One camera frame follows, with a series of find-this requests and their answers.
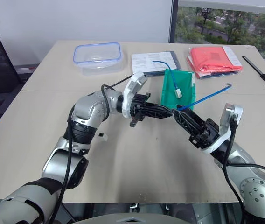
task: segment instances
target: window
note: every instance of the window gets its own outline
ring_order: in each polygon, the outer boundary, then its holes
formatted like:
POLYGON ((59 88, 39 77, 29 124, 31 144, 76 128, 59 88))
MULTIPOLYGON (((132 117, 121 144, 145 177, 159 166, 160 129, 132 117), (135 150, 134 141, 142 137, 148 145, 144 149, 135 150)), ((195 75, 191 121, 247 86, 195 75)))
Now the window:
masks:
POLYGON ((265 58, 265 14, 179 6, 174 42, 254 45, 265 58))

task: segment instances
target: black tool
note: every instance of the black tool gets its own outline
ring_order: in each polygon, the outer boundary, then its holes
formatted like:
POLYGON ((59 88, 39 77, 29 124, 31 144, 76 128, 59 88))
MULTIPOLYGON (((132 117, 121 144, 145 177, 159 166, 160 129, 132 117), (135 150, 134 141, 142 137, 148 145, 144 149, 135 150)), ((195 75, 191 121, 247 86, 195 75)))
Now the black tool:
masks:
POLYGON ((243 56, 243 59, 244 59, 247 63, 249 63, 249 65, 252 66, 253 69, 256 70, 256 72, 259 73, 260 77, 265 81, 265 74, 262 73, 262 71, 260 71, 260 69, 257 68, 257 67, 253 64, 253 62, 251 62, 246 56, 243 56))

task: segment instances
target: clear plastic box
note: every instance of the clear plastic box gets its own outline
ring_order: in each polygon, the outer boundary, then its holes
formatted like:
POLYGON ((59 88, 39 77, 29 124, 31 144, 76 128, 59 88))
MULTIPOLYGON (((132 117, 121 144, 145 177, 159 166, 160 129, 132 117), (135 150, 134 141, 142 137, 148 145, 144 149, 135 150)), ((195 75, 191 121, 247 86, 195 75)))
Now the clear plastic box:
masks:
POLYGON ((117 42, 79 45, 73 54, 73 63, 84 75, 116 72, 123 69, 123 54, 117 42))

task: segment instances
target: white table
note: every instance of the white table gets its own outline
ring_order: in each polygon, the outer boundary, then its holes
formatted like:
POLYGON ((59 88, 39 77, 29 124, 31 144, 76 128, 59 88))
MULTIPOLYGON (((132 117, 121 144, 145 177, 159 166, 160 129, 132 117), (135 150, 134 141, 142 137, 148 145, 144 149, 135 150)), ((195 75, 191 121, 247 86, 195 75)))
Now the white table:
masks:
MULTIPOLYGON (((42 167, 66 128, 72 105, 84 95, 113 84, 132 73, 130 55, 173 50, 182 69, 190 44, 121 43, 126 66, 114 74, 84 76, 73 65, 77 45, 90 41, 58 41, 0 120, 0 198, 37 180, 42 167)), ((244 70, 240 74, 195 80, 196 98, 233 85, 228 91, 195 106, 202 119, 219 120, 226 102, 244 108, 236 142, 265 166, 265 82, 241 56, 265 73, 265 62, 253 46, 231 46, 244 70)), ((127 82, 119 85, 122 91, 127 82)), ((159 103, 163 77, 149 78, 141 93, 159 103)), ((92 141, 82 183, 67 190, 65 202, 232 202, 235 196, 213 157, 189 141, 189 134, 173 118, 145 118, 135 128, 121 114, 110 115, 98 131, 109 139, 92 141)))

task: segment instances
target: robotic arm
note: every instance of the robotic arm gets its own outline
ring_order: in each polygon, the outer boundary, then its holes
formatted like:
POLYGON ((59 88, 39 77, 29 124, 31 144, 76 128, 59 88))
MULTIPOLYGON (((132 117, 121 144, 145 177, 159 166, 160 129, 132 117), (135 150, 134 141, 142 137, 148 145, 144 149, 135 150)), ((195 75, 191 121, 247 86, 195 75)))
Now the robotic arm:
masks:
MULTIPOLYGON (((84 157, 91 147, 91 141, 101 122, 109 113, 122 113, 132 118, 134 127, 145 116, 166 118, 173 116, 189 134, 190 142, 204 153, 211 154, 215 163, 222 167, 230 136, 229 120, 233 115, 240 121, 242 108, 227 104, 221 128, 211 119, 203 121, 192 110, 169 110, 168 108, 146 102, 150 93, 137 94, 146 82, 143 73, 136 73, 126 86, 124 94, 105 89, 80 98, 71 116, 72 157, 67 188, 80 184, 88 160, 84 157)), ((45 223, 51 216, 61 192, 68 159, 67 131, 59 138, 53 152, 47 159, 41 179, 29 182, 0 203, 0 224, 45 223)), ((234 143, 229 155, 229 163, 255 163, 240 146, 234 143)), ((229 178, 238 187, 244 199, 247 223, 265 223, 265 173, 255 167, 228 166, 229 178)))

